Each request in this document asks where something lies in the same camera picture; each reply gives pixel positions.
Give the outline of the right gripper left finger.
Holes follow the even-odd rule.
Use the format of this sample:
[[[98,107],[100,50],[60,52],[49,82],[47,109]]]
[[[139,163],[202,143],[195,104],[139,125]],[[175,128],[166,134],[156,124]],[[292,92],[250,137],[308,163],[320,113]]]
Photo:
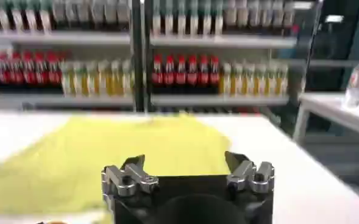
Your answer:
[[[155,192],[160,187],[159,179],[144,171],[145,158],[145,155],[127,158],[120,168],[105,166],[101,171],[102,194],[132,197],[137,191]]]

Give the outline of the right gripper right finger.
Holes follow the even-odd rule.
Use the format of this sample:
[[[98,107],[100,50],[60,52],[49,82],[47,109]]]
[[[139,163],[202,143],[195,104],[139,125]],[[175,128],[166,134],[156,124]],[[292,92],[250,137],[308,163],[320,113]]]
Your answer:
[[[227,185],[235,192],[251,191],[268,194],[274,190],[274,166],[263,161],[257,167],[246,155],[225,152],[231,174],[226,176]]]

